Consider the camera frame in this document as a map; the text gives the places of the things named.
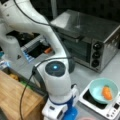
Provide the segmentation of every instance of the toaster oven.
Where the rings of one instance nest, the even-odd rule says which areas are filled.
[[[67,10],[51,21],[75,61],[100,72],[118,51],[117,22]]]

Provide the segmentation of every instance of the orange food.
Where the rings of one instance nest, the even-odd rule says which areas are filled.
[[[46,50],[44,51],[44,53],[45,53],[45,54],[48,54],[48,53],[50,53],[51,51],[52,51],[52,48],[49,47],[48,49],[46,49]]]
[[[13,78],[13,79],[15,79],[15,80],[17,80],[17,81],[19,81],[18,76],[17,76],[17,75],[15,75],[15,74],[10,74],[10,77],[11,77],[11,78]]]
[[[102,90],[102,95],[106,100],[112,100],[112,93],[110,91],[110,88],[108,86],[104,86]]]

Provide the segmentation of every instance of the blue bowl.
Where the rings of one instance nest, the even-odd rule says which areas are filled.
[[[109,86],[110,91],[112,93],[112,100],[106,100],[102,95],[102,89],[105,86]],[[119,92],[117,85],[112,80],[106,78],[99,78],[93,80],[90,83],[89,91],[94,100],[101,104],[108,104],[112,102],[117,97]]]

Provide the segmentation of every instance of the cable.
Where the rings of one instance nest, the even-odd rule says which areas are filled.
[[[29,19],[32,20],[33,22],[35,22],[35,23],[37,23],[37,24],[41,24],[41,25],[51,26],[50,23],[45,24],[45,23],[40,23],[40,22],[37,22],[37,21],[33,20],[32,18],[30,18],[28,15],[26,15],[26,14],[21,10],[21,8],[18,6],[18,4],[16,3],[15,0],[13,0],[13,1],[14,1],[15,5],[17,6],[17,8],[18,8],[27,18],[29,18]]]
[[[19,109],[20,109],[20,117],[21,117],[21,120],[24,120],[24,119],[23,119],[23,116],[22,116],[22,99],[23,99],[25,90],[26,90],[26,88],[27,88],[27,86],[28,86],[28,84],[29,84],[29,82],[30,82],[30,80],[31,80],[31,78],[32,78],[33,75],[34,75],[34,74],[32,73],[31,76],[30,76],[30,78],[29,78],[29,80],[28,80],[28,82],[27,82],[27,84],[25,85],[25,88],[24,88],[24,90],[23,90],[23,92],[22,92],[22,95],[21,95],[21,98],[20,98],[20,106],[19,106]]]
[[[36,66],[36,69],[44,62],[47,62],[47,61],[50,61],[50,60],[55,60],[55,59],[72,59],[72,57],[61,57],[61,58],[50,58],[50,59],[47,59],[47,60],[43,60],[42,62],[40,62],[37,66]],[[22,99],[23,99],[23,96],[24,96],[24,93],[25,93],[25,90],[28,86],[28,84],[30,83],[30,80],[32,78],[32,76],[35,74],[35,71],[32,72],[30,78],[28,79],[28,82],[27,84],[25,85],[25,88],[22,92],[22,95],[21,95],[21,98],[20,98],[20,106],[19,106],[19,109],[20,109],[20,117],[21,117],[21,120],[24,120],[23,119],[23,116],[22,116]]]

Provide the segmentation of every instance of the oven window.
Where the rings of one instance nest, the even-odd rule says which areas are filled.
[[[64,40],[64,44],[68,51],[76,58],[83,60],[87,63],[90,63],[90,55],[91,55],[91,44],[79,41],[79,42],[72,42],[69,40]]]

